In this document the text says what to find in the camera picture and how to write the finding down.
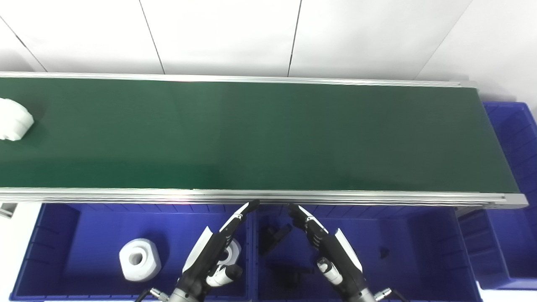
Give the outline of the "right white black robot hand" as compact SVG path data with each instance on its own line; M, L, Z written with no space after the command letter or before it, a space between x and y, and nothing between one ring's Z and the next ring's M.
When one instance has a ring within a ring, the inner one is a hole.
M330 233L321 222L300 205L287 205L293 225L306 234L317 250L317 268L344 302L374 302L363 274L363 267L341 229Z

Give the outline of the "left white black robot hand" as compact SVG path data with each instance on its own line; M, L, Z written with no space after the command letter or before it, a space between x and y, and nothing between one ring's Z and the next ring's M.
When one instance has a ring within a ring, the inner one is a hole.
M203 302L214 287L222 287L239 279L243 269L237 264L219 264L221 254L232 242L234 234L247 214L255 211L260 200L243 204L213 233L206 227L183 266L169 302Z

